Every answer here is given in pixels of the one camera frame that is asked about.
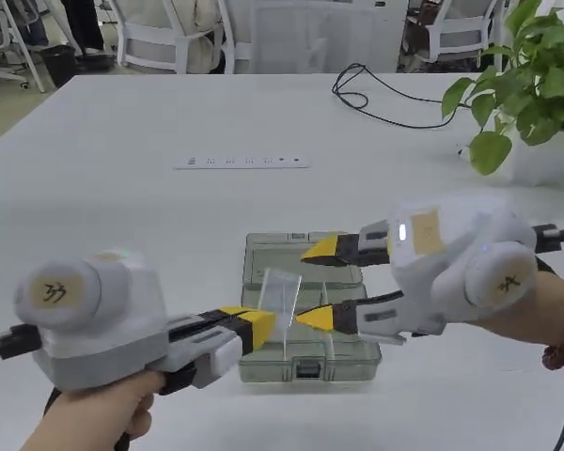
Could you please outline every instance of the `white flower pot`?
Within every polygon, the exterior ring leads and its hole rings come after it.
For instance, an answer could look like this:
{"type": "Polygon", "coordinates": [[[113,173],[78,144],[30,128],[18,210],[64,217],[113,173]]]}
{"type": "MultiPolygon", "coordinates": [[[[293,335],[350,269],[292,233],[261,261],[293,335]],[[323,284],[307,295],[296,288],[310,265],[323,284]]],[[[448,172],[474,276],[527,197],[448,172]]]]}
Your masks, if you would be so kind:
{"type": "Polygon", "coordinates": [[[508,125],[504,135],[511,140],[511,152],[499,168],[487,176],[489,181],[524,186],[564,183],[564,132],[559,132],[545,144],[533,147],[521,139],[513,124],[508,125]]]}

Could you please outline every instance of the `fingers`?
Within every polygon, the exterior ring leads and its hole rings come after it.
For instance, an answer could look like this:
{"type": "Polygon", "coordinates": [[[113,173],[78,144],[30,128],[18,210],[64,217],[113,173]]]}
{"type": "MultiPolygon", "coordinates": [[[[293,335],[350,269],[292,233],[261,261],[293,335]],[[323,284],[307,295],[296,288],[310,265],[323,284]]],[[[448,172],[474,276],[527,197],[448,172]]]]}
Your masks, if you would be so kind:
{"type": "Polygon", "coordinates": [[[140,404],[138,404],[138,408],[136,409],[137,411],[148,411],[150,410],[150,408],[152,407],[152,405],[154,404],[154,395],[148,395],[147,397],[143,397],[142,400],[140,401],[140,404]]]}
{"type": "Polygon", "coordinates": [[[165,385],[165,376],[155,371],[143,371],[122,382],[118,389],[132,393],[138,399],[157,393],[165,385]]]}
{"type": "Polygon", "coordinates": [[[132,440],[138,439],[146,435],[152,425],[152,416],[147,411],[136,411],[132,421],[125,429],[125,432],[132,437],[132,440]]]}

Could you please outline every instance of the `black trash bin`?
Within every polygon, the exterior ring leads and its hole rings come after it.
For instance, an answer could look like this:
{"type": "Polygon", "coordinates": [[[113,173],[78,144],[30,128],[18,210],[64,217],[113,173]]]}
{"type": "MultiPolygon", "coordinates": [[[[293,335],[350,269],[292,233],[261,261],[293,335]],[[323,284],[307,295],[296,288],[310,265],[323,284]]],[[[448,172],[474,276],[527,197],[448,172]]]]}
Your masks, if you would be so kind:
{"type": "Polygon", "coordinates": [[[56,87],[61,87],[77,74],[75,49],[69,45],[57,45],[42,50],[41,59],[56,87]]]}

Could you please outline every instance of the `tangled black cable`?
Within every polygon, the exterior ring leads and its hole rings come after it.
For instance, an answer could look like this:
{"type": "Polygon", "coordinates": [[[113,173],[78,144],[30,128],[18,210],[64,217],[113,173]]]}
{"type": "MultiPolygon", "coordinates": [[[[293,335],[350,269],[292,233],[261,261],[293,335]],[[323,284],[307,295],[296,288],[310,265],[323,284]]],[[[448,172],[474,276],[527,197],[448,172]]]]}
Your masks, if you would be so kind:
{"type": "MultiPolygon", "coordinates": [[[[374,115],[373,113],[366,111],[366,107],[369,105],[369,98],[366,94],[364,94],[362,92],[343,91],[342,90],[342,88],[345,87],[349,82],[351,82],[353,79],[355,79],[356,77],[358,77],[359,75],[361,75],[364,72],[367,73],[370,77],[372,77],[374,80],[376,80],[378,83],[380,83],[384,87],[390,89],[391,91],[393,91],[396,94],[399,94],[402,97],[405,97],[406,99],[410,99],[412,101],[424,101],[424,102],[427,102],[427,103],[437,103],[437,104],[443,103],[442,101],[438,101],[438,100],[434,100],[434,99],[424,99],[424,98],[420,98],[420,97],[410,96],[409,94],[401,92],[398,89],[391,86],[390,84],[388,84],[387,82],[381,80],[380,77],[375,75],[365,65],[359,64],[359,63],[352,63],[347,69],[345,69],[343,72],[341,72],[338,75],[337,80],[335,81],[334,85],[332,86],[332,93],[335,96],[337,96],[337,98],[339,98],[340,101],[342,101],[349,108],[351,108],[352,110],[358,111],[359,113],[361,113],[363,115],[366,115],[368,117],[372,117],[372,118],[377,119],[377,120],[381,120],[382,122],[384,122],[386,124],[395,125],[397,127],[402,127],[404,129],[433,130],[433,129],[441,129],[441,128],[445,127],[449,122],[451,122],[454,119],[455,115],[457,114],[458,110],[456,109],[453,112],[453,114],[445,122],[442,122],[442,123],[436,124],[436,125],[402,124],[400,122],[396,122],[394,120],[387,119],[385,117],[374,115]],[[358,71],[350,74],[350,72],[352,70],[358,70],[358,71]],[[352,103],[348,99],[351,96],[360,98],[363,101],[363,104],[352,103]]],[[[461,108],[470,108],[465,103],[460,103],[459,106],[461,108]]]]}

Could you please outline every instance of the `power strip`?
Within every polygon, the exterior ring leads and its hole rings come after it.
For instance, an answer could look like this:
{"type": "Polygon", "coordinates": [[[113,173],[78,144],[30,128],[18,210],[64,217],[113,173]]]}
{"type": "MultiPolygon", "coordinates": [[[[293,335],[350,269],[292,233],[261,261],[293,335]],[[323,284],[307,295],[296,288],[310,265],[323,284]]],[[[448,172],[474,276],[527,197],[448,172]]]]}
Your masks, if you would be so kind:
{"type": "Polygon", "coordinates": [[[305,157],[189,157],[174,167],[182,169],[301,169],[309,167],[305,157]]]}

